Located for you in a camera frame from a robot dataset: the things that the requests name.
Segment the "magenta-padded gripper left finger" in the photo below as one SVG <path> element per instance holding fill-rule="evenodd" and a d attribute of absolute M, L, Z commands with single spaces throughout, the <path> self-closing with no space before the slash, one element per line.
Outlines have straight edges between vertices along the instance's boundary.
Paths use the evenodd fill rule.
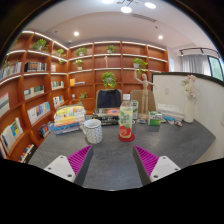
<path fill-rule="evenodd" d="M 58 156 L 45 168 L 45 171 L 82 186 L 92 156 L 93 146 L 88 145 L 69 156 Z"/>

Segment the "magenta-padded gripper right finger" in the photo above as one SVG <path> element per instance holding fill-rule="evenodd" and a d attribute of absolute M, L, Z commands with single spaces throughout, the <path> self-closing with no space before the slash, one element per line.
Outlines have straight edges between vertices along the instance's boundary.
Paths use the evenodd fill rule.
<path fill-rule="evenodd" d="M 167 156 L 158 157 L 137 145 L 133 147 L 133 156 L 143 185 L 180 170 Z"/>

